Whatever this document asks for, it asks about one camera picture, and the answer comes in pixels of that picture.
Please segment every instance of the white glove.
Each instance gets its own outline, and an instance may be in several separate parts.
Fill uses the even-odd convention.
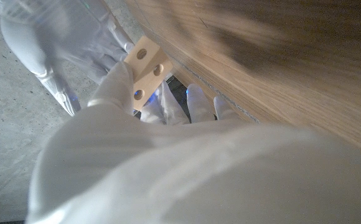
[[[0,15],[8,46],[72,116],[81,107],[58,62],[100,84],[133,47],[104,1],[0,0]]]
[[[190,84],[186,93],[192,123],[215,120],[208,99],[198,85]],[[239,119],[236,112],[222,97],[216,96],[213,102],[218,120]],[[141,121],[167,125],[189,123],[189,119],[169,90],[166,82],[161,83],[150,98],[149,103],[141,109]]]
[[[250,125],[189,86],[188,123],[163,83],[132,112],[120,62],[48,141],[26,223],[361,223],[361,151],[315,132]]]

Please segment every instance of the white fabric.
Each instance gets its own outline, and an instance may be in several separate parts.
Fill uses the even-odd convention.
[[[27,223],[361,223],[358,149],[239,119],[145,123],[99,98],[41,152]]]

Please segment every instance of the gray concrete surface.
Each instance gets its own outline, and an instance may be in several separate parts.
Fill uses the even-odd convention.
[[[123,0],[110,9],[134,42],[143,32]],[[71,64],[67,80],[85,106],[97,86]],[[30,175],[47,138],[69,115],[6,45],[0,30],[0,222],[25,219]]]

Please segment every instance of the wood grain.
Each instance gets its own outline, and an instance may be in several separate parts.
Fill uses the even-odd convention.
[[[329,131],[361,148],[361,2],[126,2],[185,77],[263,123]]]

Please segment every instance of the hole in wooden block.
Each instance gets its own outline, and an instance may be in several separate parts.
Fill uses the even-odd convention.
[[[138,51],[138,53],[136,54],[136,58],[141,60],[144,58],[144,56],[146,56],[147,53],[148,53],[148,51],[146,49],[140,49]]]
[[[133,98],[135,100],[140,100],[142,97],[144,96],[144,91],[143,90],[138,90],[135,92],[135,94],[133,95]]]
[[[156,65],[156,67],[154,67],[153,74],[155,76],[159,76],[159,75],[161,75],[163,70],[164,70],[164,66],[162,66],[161,64]]]

